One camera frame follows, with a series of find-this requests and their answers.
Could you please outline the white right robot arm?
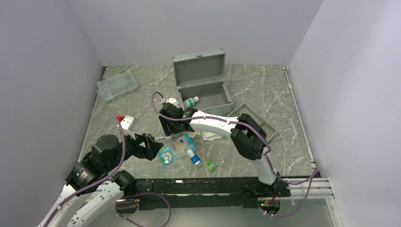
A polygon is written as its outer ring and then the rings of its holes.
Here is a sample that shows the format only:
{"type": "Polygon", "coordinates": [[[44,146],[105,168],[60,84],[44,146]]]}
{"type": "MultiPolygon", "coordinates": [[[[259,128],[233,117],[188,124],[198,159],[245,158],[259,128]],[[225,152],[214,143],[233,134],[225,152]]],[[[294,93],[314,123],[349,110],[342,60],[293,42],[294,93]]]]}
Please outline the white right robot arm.
{"type": "Polygon", "coordinates": [[[261,182],[261,192],[272,196],[279,190],[277,171],[267,159],[271,152],[267,135],[259,124],[248,114],[240,117],[223,117],[189,108],[183,110],[171,103],[165,103],[158,111],[163,126],[169,125],[177,131],[204,131],[214,133],[232,140],[238,153],[254,165],[261,182]]]}

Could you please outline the black handled scissors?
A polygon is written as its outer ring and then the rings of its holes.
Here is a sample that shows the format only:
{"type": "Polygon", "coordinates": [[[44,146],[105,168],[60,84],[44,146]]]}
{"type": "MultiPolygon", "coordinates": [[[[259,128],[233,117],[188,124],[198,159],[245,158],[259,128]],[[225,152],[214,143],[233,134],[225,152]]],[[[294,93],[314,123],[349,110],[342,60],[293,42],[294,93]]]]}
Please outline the black handled scissors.
{"type": "Polygon", "coordinates": [[[155,136],[155,137],[152,137],[152,139],[154,140],[154,141],[159,141],[159,140],[172,140],[174,138],[174,136],[172,136],[172,135],[170,135],[170,136],[155,136]]]}

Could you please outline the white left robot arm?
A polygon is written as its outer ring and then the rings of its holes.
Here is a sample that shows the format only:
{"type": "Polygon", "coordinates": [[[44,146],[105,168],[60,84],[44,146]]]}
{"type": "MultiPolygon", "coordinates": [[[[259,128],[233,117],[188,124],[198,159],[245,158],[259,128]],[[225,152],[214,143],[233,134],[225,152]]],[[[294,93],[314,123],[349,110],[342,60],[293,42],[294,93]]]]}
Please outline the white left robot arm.
{"type": "Polygon", "coordinates": [[[149,191],[150,183],[135,179],[125,170],[109,174],[120,161],[132,156],[153,160],[162,147],[150,134],[126,135],[123,142],[115,135],[103,135],[74,165],[60,196],[40,226],[86,227],[117,200],[149,191]]]}

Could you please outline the white bottle green label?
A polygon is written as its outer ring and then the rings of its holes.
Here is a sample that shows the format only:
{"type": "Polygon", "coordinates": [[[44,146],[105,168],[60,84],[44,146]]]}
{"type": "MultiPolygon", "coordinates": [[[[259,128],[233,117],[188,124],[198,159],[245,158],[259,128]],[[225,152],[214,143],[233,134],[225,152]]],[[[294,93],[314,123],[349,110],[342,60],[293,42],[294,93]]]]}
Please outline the white bottle green label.
{"type": "Polygon", "coordinates": [[[197,102],[199,102],[199,97],[195,96],[192,98],[188,98],[186,100],[183,101],[183,109],[188,109],[193,107],[197,102]]]}

